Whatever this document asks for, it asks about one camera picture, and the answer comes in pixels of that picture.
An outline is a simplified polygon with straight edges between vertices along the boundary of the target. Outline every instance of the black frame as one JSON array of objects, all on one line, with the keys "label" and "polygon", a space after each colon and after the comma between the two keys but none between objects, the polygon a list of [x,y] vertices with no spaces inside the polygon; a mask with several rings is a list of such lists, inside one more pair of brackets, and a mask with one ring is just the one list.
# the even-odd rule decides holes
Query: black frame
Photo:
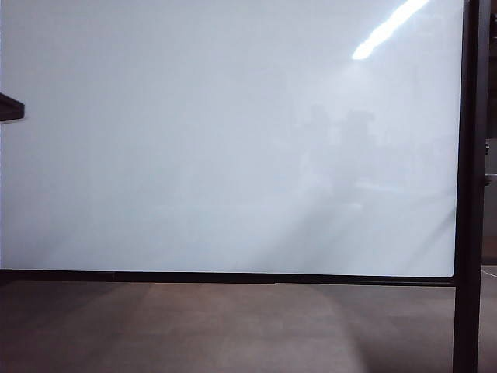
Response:
[{"label": "black frame", "polygon": [[454,372],[476,373],[485,185],[489,23],[490,0],[464,0],[455,271],[452,277],[0,270],[0,280],[455,287]]}]

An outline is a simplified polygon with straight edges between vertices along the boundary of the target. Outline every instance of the gray carpet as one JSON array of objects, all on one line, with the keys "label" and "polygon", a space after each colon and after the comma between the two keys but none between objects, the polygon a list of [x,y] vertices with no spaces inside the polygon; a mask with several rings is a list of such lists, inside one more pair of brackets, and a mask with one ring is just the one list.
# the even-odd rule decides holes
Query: gray carpet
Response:
[{"label": "gray carpet", "polygon": [[[495,373],[484,271],[480,372]],[[0,372],[449,373],[453,321],[452,288],[17,281],[0,287]]]}]

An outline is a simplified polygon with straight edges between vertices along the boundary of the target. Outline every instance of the white glossy surface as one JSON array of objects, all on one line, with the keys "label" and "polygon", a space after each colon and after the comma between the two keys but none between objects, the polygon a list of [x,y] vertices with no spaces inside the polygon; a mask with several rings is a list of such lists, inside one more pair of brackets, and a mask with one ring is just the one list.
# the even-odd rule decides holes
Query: white glossy surface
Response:
[{"label": "white glossy surface", "polygon": [[4,268],[450,276],[462,0],[3,0]]}]

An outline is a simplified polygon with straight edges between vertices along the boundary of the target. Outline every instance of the black bracket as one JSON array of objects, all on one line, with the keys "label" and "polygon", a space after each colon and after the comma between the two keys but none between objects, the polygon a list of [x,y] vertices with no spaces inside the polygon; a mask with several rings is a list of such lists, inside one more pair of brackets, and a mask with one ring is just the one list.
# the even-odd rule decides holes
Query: black bracket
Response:
[{"label": "black bracket", "polygon": [[0,93],[0,122],[24,118],[24,104]]},{"label": "black bracket", "polygon": [[490,183],[497,181],[497,174],[486,173],[485,174],[485,186],[490,185]]},{"label": "black bracket", "polygon": [[490,43],[497,42],[497,13],[490,15]]}]

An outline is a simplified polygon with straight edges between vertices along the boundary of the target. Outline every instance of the black metal stand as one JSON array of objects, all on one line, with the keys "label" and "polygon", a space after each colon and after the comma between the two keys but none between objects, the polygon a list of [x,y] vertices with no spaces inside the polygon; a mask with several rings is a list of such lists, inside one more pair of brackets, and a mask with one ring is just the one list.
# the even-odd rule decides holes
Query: black metal stand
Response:
[{"label": "black metal stand", "polygon": [[469,1],[464,11],[454,373],[478,371],[489,23],[490,1]]}]

